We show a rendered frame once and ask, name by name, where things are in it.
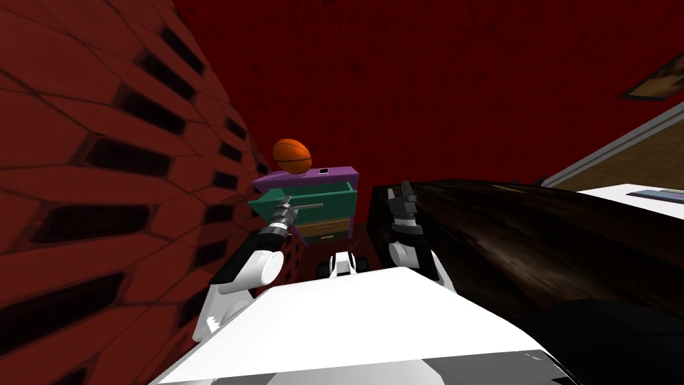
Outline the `white table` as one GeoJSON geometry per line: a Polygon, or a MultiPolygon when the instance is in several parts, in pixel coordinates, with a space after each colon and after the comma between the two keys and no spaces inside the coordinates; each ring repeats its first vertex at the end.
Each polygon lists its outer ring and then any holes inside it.
{"type": "Polygon", "coordinates": [[[579,193],[684,220],[684,190],[620,184],[579,193]]]}

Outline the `orange basketball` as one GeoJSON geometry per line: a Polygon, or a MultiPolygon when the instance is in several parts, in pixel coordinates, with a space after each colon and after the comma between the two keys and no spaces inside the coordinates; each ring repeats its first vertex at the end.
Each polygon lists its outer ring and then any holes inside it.
{"type": "Polygon", "coordinates": [[[282,139],[273,147],[273,158],[277,165],[289,174],[305,174],[312,167],[309,149],[301,142],[282,139]]]}

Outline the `green drawer front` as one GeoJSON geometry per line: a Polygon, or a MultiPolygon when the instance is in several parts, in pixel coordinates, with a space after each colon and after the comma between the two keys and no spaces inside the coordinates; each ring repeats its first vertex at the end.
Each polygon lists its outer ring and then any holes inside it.
{"type": "Polygon", "coordinates": [[[286,196],[291,197],[293,206],[321,204],[321,207],[299,211],[295,225],[350,217],[357,208],[357,191],[348,182],[274,188],[248,204],[263,219],[269,220],[286,196]]]}

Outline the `dark wooden desk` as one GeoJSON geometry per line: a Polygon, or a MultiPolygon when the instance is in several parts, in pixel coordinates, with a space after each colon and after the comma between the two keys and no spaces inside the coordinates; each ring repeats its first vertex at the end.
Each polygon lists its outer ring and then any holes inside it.
{"type": "Polygon", "coordinates": [[[684,319],[684,220],[591,195],[416,182],[417,222],[456,292],[512,320],[577,299],[684,319]]]}

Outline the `purple cabinet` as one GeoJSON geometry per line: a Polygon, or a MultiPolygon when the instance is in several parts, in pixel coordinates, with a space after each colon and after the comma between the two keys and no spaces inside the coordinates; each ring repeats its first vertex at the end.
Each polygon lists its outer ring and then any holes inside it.
{"type": "MultiPolygon", "coordinates": [[[[357,190],[357,185],[359,182],[359,173],[350,166],[341,166],[329,168],[329,174],[319,174],[320,168],[312,168],[305,174],[289,174],[285,171],[276,171],[271,174],[260,177],[253,182],[254,187],[256,187],[262,196],[269,190],[274,188],[287,188],[294,186],[307,186],[314,184],[332,184],[338,182],[348,182],[354,190],[357,190]]],[[[323,236],[323,237],[309,237],[302,238],[296,230],[294,223],[291,225],[291,230],[294,235],[298,236],[304,245],[314,245],[317,243],[325,243],[339,239],[350,238],[352,235],[352,225],[354,220],[354,215],[351,215],[351,226],[348,235],[342,235],[342,233],[334,233],[333,235],[323,236]]]]}

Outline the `brown drawer front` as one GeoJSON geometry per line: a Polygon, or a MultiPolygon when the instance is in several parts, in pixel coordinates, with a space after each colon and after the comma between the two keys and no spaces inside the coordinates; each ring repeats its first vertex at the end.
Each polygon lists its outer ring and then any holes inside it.
{"type": "Polygon", "coordinates": [[[342,233],[348,235],[352,217],[342,217],[338,219],[327,219],[315,223],[307,223],[296,226],[296,230],[302,238],[323,237],[342,233]]]}

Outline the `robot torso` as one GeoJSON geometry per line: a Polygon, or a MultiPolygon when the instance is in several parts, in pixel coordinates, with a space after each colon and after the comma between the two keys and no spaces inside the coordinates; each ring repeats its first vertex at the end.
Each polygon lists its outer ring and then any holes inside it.
{"type": "Polygon", "coordinates": [[[359,273],[269,288],[149,385],[580,385],[445,273],[359,273]]]}

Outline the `dark framed wall picture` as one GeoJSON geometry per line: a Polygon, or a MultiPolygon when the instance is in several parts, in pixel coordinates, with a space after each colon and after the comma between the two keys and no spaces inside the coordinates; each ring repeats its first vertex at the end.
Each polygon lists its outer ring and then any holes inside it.
{"type": "Polygon", "coordinates": [[[621,98],[666,100],[681,90],[684,90],[684,51],[632,87],[621,98]]]}

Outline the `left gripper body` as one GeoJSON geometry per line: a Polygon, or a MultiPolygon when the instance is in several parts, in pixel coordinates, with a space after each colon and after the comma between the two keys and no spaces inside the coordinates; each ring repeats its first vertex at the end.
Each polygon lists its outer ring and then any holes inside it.
{"type": "Polygon", "coordinates": [[[272,223],[292,225],[297,218],[297,209],[293,209],[290,204],[278,204],[272,216],[272,223]]]}

